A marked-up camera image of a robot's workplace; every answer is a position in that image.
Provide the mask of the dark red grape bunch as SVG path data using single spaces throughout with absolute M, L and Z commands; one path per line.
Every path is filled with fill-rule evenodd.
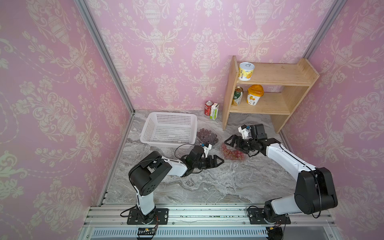
M 207 130 L 207 129 L 200 129 L 197 132 L 197 138 L 202 142 L 202 143 L 207 143 L 207 136 L 211 133 L 212 131 Z

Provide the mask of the white perforated plastic basket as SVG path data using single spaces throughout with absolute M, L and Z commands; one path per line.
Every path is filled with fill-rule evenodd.
M 197 137 L 198 118 L 194 114 L 152 112 L 148 115 L 140 141 L 158 148 L 186 148 Z

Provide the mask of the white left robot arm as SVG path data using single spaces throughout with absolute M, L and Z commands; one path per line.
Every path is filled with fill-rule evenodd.
M 155 189 L 166 176 L 180 178 L 195 174 L 195 170 L 207 170 L 219 167 L 225 162 L 217 155 L 206 155 L 204 149 L 195 146 L 188 155 L 173 160 L 153 151 L 136 164 L 129 172 L 129 180 L 136 191 L 139 219 L 144 224 L 152 223 L 156 217 L 154 202 Z

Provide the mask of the black grape bunch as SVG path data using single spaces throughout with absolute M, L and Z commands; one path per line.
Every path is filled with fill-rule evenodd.
M 211 132 L 208 136 L 207 136 L 207 142 L 208 144 L 214 146 L 217 142 L 219 141 L 218 139 L 218 136 L 217 134 Z

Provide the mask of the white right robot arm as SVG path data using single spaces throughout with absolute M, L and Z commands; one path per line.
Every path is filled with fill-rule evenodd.
M 275 223 L 286 214 L 313 215 L 338 206 L 332 173 L 300 159 L 274 138 L 248 139 L 233 135 L 225 144 L 245 154 L 261 153 L 283 167 L 296 181 L 293 195 L 265 202 L 263 215 L 268 223 Z

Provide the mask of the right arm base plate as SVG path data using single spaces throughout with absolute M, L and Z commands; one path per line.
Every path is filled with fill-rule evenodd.
M 273 210 L 260 209 L 250 206 L 246 209 L 246 215 L 251 225 L 290 225 L 291 219 L 288 215 L 277 215 Z

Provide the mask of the wooden shelf unit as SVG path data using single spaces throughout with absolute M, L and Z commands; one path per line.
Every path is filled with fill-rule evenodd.
M 239 63 L 232 56 L 228 84 L 223 103 L 222 128 L 226 129 L 230 113 L 270 115 L 278 134 L 298 108 L 320 74 L 307 59 L 300 59 L 297 64 L 254 63 L 255 70 L 247 82 L 240 81 Z M 276 85 L 283 86 L 280 93 L 265 93 L 255 106 L 242 101 L 232 106 L 235 88 L 238 85 Z

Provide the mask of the aluminium rail frame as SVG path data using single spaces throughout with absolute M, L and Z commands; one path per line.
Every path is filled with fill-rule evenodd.
M 257 204 L 158 204 L 167 225 L 127 225 L 129 205 L 92 207 L 80 240 L 341 240 L 331 214 L 317 219 L 288 214 L 290 225 L 251 225 L 246 209 Z

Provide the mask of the red soda can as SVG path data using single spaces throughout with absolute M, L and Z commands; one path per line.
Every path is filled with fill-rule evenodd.
M 211 109 L 212 109 L 212 105 L 214 103 L 212 101 L 207 101 L 205 102 L 205 107 L 204 107 L 204 113 L 206 116 L 210 116 L 211 115 Z

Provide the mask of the green white carton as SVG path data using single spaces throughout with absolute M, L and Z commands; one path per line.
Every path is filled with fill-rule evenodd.
M 215 120 L 218 117 L 218 112 L 219 112 L 219 104 L 218 103 L 213 103 L 211 106 L 211 113 L 210 113 L 210 119 Z

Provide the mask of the yellow lidded cup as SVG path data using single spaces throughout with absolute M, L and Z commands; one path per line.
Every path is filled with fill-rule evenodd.
M 264 88 L 262 85 L 252 85 L 248 88 L 247 103 L 255 106 L 263 95 Z

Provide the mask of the yellow can white lid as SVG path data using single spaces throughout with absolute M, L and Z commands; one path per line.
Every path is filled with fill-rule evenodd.
M 238 79 L 243 82 L 247 82 L 252 78 L 255 65 L 249 62 L 242 62 L 239 64 Z

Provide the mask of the green drink can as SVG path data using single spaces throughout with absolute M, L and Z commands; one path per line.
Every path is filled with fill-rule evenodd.
M 238 86 L 235 88 L 235 91 L 234 91 L 232 106 L 238 106 L 241 103 L 242 97 L 243 97 L 243 88 Z

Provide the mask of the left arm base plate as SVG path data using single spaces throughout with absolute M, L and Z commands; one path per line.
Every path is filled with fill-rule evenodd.
M 169 209 L 154 208 L 149 214 L 144 215 L 137 207 L 130 210 L 127 225 L 167 225 Z

